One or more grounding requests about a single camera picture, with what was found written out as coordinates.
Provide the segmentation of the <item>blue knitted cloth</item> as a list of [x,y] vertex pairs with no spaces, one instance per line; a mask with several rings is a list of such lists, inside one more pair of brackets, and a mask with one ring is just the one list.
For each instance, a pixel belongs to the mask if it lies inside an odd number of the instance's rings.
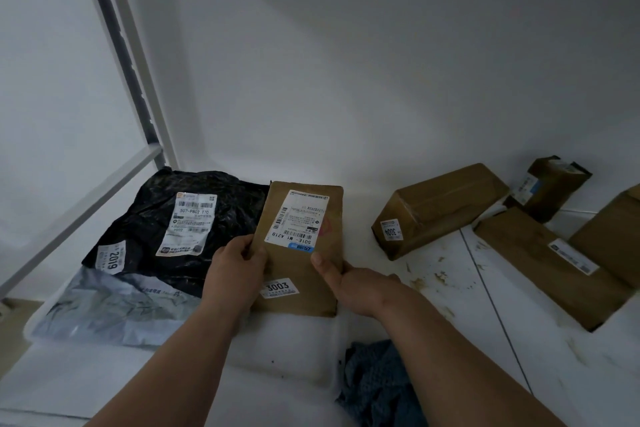
[[348,347],[336,402],[358,427],[429,427],[391,340]]

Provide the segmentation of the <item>person's right forearm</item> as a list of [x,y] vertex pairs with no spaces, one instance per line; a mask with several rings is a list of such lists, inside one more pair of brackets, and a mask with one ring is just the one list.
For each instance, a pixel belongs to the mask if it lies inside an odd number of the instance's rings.
[[375,316],[429,427],[567,427],[413,289],[392,280]]

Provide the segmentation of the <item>person's left forearm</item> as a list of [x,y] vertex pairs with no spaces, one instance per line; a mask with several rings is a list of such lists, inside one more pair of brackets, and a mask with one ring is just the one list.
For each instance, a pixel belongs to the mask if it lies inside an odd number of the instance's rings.
[[200,306],[85,427],[204,427],[230,343],[255,295]]

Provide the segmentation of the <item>person's left hand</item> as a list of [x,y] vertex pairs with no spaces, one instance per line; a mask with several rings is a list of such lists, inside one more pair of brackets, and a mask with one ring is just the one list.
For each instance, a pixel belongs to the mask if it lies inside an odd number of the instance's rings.
[[235,319],[249,312],[262,288],[246,288],[243,284],[244,255],[252,242],[253,235],[234,237],[214,253],[202,292],[206,310]]

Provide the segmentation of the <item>white foam padded parcel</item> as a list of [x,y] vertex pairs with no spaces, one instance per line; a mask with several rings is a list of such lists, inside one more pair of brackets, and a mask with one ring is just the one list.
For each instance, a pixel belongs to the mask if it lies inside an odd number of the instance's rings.
[[334,318],[252,312],[233,338],[229,366],[256,375],[339,389],[348,339],[348,315]]

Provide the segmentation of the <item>small dark brown parcel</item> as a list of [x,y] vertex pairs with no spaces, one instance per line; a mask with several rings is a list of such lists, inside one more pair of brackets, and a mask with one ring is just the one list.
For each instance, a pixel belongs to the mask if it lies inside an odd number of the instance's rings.
[[583,166],[557,155],[537,158],[502,204],[506,208],[518,208],[538,223],[545,224],[592,176]]

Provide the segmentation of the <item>flat brown cardboard box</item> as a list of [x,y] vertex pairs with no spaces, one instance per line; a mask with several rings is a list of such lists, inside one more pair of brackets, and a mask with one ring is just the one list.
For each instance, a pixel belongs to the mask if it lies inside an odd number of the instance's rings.
[[635,290],[547,227],[512,207],[478,220],[473,232],[588,332]]

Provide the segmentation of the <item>white metal shelf frame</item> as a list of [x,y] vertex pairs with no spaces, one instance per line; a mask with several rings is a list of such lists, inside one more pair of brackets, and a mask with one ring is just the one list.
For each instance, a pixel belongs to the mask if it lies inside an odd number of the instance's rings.
[[19,269],[71,210],[102,196],[148,153],[147,68],[118,24],[126,76],[99,0],[0,0],[0,297],[44,301],[157,170],[151,159],[37,266]]

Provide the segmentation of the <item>brown taped cardboard box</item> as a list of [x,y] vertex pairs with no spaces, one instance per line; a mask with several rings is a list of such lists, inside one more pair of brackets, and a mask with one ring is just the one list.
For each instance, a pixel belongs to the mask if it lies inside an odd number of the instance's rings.
[[509,187],[477,163],[395,190],[371,229],[389,261],[459,230],[507,197]]

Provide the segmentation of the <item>brown paper envelope parcel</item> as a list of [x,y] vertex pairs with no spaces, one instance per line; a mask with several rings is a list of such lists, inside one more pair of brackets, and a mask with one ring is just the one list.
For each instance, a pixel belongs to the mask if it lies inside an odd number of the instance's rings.
[[316,271],[318,252],[340,271],[343,262],[340,186],[273,181],[250,245],[264,249],[267,262],[256,312],[334,318],[337,299]]

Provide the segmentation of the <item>person's right hand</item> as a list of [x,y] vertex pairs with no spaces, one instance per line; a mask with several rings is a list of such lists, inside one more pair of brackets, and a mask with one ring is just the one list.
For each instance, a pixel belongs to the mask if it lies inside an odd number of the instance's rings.
[[361,316],[379,319],[398,293],[410,291],[396,275],[385,276],[369,268],[356,268],[347,261],[342,261],[340,269],[344,270],[342,290],[333,295],[340,304]]

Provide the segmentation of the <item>black plastic mailer bag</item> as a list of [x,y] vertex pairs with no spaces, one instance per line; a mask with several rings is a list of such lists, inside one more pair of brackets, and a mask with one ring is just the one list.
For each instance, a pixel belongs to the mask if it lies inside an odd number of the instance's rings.
[[268,191],[267,184],[222,171],[164,167],[141,186],[82,265],[115,276],[156,277],[201,298],[213,254],[255,232]]

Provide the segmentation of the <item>grey plastic mailer bag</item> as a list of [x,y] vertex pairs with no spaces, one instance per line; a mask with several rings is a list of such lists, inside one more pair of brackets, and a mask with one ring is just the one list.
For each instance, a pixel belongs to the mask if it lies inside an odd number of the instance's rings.
[[28,319],[23,333],[31,342],[156,348],[200,302],[156,277],[81,267]]

